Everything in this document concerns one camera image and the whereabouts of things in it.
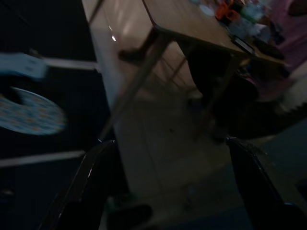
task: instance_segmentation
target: patterned plate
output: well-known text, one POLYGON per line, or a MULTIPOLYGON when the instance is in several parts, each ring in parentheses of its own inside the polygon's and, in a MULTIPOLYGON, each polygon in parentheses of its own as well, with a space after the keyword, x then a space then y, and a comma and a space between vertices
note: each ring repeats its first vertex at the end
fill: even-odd
POLYGON ((24 104, 0 94, 0 127, 25 134, 51 135, 66 125, 64 112, 52 101, 35 93, 14 88, 24 104))

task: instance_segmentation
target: orange object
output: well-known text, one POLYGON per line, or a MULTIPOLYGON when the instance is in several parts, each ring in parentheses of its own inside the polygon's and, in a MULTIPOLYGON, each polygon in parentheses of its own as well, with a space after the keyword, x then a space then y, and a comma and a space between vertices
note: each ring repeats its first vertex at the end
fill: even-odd
POLYGON ((241 1, 225 0, 216 10, 215 17, 217 20, 229 24, 238 17, 242 8, 243 4, 241 1))

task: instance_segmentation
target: wooden table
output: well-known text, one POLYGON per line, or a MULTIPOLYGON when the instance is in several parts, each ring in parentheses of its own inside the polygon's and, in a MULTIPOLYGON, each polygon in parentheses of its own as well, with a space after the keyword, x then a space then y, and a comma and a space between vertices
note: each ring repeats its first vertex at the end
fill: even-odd
MULTIPOLYGON (((113 110, 112 116, 100 135, 100 140, 110 131, 125 106, 132 101, 168 44, 173 40, 187 40, 210 49, 223 49, 232 54, 232 59, 224 76, 224 82, 219 92, 208 105, 207 112, 204 115, 204 123, 210 117, 211 108, 216 98, 226 88, 240 62, 249 57, 246 52, 231 42, 227 30, 218 23, 215 17, 206 16, 201 12, 198 5, 191 3, 189 0, 143 0, 143 3, 153 27, 160 32, 160 35, 154 44, 154 48, 136 73, 131 85, 122 96, 121 101, 113 110)), ((280 60, 264 55, 257 49, 255 50, 256 55, 251 58, 281 63, 280 60)), ((201 127, 202 129, 198 130, 196 136, 205 129, 205 125, 201 127)))

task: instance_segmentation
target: bottle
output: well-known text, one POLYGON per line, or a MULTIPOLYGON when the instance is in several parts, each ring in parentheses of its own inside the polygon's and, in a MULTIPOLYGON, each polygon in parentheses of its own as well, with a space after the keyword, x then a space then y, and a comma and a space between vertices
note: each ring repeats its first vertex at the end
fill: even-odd
POLYGON ((194 4, 200 4, 201 0, 190 0, 190 2, 192 2, 194 4))
POLYGON ((249 0, 240 12, 240 17, 230 24, 230 33, 244 40, 254 24, 265 15, 266 10, 265 0, 249 0))

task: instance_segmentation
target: floor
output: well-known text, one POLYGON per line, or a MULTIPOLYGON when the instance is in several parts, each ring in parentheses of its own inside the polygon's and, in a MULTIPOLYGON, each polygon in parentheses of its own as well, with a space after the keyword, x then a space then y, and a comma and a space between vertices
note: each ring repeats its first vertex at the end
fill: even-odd
MULTIPOLYGON (((83 0, 87 17, 94 4, 83 0)), ((105 0, 91 25, 110 108, 138 69, 119 61, 117 52, 137 47, 150 29, 141 0, 105 0)), ((188 66, 167 84, 169 66, 175 68, 182 58, 179 47, 171 44, 115 125, 134 203, 153 207, 152 224, 242 205, 227 146, 215 145, 208 134, 192 140, 197 123, 186 107, 186 92, 194 87, 188 66), (193 208, 184 208, 187 197, 193 208)))

